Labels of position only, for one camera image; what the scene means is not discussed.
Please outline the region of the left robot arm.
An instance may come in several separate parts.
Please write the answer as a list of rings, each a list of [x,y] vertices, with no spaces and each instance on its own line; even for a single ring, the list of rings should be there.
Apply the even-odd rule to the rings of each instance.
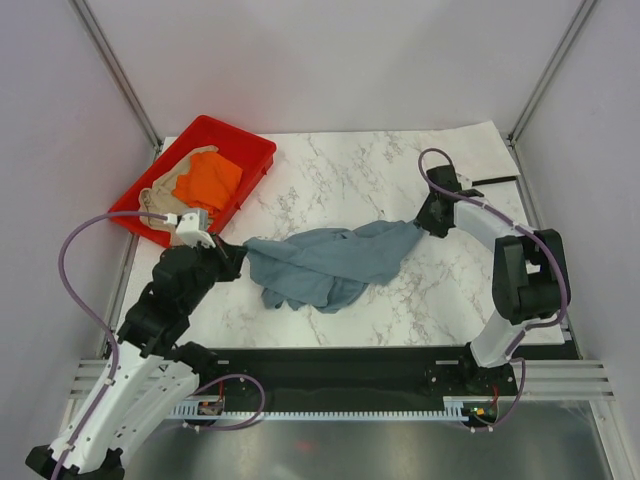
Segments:
[[[45,479],[121,479],[131,457],[183,399],[219,382],[215,355],[177,341],[205,295],[239,278],[247,250],[201,232],[159,257],[115,334],[111,356],[81,410],[25,463]]]

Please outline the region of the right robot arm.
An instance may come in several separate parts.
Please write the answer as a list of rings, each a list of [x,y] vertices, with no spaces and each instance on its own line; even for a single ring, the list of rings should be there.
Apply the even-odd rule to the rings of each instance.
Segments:
[[[464,347],[458,381],[467,392],[483,392],[534,329],[561,322],[570,303],[570,285],[561,235],[535,230],[499,211],[476,189],[464,190],[451,165],[419,168],[429,194],[417,223],[444,238],[461,230],[493,255],[494,312],[481,333]]]

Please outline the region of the grey-blue t-shirt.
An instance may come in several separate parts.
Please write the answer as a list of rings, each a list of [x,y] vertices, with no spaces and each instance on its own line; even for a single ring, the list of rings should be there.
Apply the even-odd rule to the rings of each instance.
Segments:
[[[386,286],[423,237],[413,222],[378,220],[353,230],[319,228],[285,240],[244,243],[251,280],[267,309],[311,306],[334,314],[371,285]]]

